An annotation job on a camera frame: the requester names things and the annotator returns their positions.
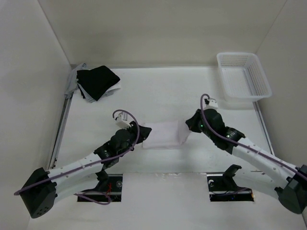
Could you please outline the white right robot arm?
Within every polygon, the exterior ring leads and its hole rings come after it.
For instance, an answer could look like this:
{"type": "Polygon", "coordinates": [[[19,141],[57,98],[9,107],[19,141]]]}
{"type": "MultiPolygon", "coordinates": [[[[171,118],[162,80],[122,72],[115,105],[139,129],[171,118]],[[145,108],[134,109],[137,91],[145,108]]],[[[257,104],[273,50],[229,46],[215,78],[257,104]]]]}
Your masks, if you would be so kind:
{"type": "Polygon", "coordinates": [[[224,124],[214,109],[198,109],[185,121],[188,129],[206,135],[217,148],[250,163],[263,175],[229,173],[222,178],[225,188],[248,187],[276,198],[295,214],[307,207],[307,166],[297,167],[272,156],[255,145],[242,132],[224,124]]]}

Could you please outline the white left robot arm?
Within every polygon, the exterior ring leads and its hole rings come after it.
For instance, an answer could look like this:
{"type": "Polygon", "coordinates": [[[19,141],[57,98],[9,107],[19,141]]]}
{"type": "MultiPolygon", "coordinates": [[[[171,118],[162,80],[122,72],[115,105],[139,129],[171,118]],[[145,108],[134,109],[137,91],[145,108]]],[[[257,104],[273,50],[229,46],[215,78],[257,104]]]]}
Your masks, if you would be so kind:
{"type": "Polygon", "coordinates": [[[131,122],[128,128],[118,130],[109,141],[80,160],[47,171],[43,168],[34,170],[15,194],[21,197],[30,217],[35,219],[70,195],[94,189],[103,191],[108,181],[106,170],[133,151],[135,145],[143,143],[151,131],[150,127],[131,122]]]}

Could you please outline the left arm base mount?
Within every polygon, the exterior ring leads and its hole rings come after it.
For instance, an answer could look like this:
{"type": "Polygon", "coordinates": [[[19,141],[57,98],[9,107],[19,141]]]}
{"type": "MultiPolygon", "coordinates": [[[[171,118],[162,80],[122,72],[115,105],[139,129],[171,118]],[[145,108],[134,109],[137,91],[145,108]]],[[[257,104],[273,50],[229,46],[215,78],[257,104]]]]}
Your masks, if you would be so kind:
{"type": "Polygon", "coordinates": [[[97,202],[108,205],[112,202],[121,202],[123,188],[123,174],[109,174],[108,178],[99,182],[94,189],[82,191],[83,197],[77,197],[77,202],[97,202]]]}

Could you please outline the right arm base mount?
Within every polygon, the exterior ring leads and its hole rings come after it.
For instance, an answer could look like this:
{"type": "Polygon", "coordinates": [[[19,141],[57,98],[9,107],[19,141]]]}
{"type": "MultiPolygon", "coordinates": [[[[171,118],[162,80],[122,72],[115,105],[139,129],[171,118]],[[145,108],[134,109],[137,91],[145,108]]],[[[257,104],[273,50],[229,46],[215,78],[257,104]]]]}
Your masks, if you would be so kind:
{"type": "Polygon", "coordinates": [[[241,166],[233,164],[224,172],[207,174],[211,202],[254,202],[252,190],[240,187],[234,181],[237,171],[241,169],[241,166]]]}

